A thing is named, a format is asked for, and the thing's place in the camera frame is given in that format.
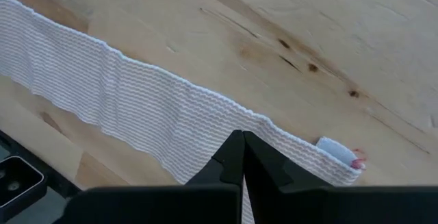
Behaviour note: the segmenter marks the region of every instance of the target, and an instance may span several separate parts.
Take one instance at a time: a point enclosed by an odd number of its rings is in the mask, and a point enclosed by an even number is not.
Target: wood grain
[[[128,182],[109,170],[89,153],[84,153],[79,165],[75,184],[80,188],[98,186],[128,186]]]
[[[438,183],[436,47],[427,46],[436,36],[434,0],[53,1],[135,59],[221,92],[301,138],[329,136],[364,151],[368,169],[358,184]],[[143,155],[123,164],[136,152],[122,154],[95,127],[28,99],[16,97],[123,180],[151,183],[136,176],[140,167],[129,170]],[[81,134],[85,127],[91,132]]]
[[[85,22],[79,20],[71,11],[63,8],[52,0],[19,1],[57,23],[76,29],[80,32],[87,32],[88,28]]]

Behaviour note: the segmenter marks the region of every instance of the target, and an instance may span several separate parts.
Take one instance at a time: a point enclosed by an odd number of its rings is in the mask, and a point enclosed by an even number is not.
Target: wooden table
[[[438,184],[438,0],[19,1],[305,140],[362,151],[358,184]],[[0,129],[81,187],[176,184],[8,78],[0,91]]]

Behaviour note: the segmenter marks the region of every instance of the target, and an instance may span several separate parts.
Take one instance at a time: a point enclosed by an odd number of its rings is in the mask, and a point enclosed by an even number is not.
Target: white cloth
[[[323,149],[313,146],[263,115],[132,60],[15,0],[0,0],[0,74],[150,153],[182,184],[202,169],[234,129],[253,131],[331,184],[349,185],[361,172],[350,166],[355,155],[335,141],[324,139]],[[253,223],[246,192],[243,221]]]

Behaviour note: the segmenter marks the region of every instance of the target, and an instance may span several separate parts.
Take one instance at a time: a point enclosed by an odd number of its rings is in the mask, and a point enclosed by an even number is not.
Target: white towel
[[[331,184],[349,185],[361,172],[351,167],[357,157],[333,140],[313,146],[221,94],[132,60],[15,0],[0,0],[0,74],[150,153],[182,184],[234,129],[256,133]],[[246,192],[243,208],[244,223],[254,223]]]

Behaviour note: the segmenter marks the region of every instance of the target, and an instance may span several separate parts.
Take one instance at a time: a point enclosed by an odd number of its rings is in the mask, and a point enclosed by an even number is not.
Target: black device
[[[0,221],[6,221],[46,195],[46,176],[18,156],[0,161]]]
[[[55,223],[438,223],[438,187],[334,187],[252,132],[234,131],[184,186],[95,188]]]

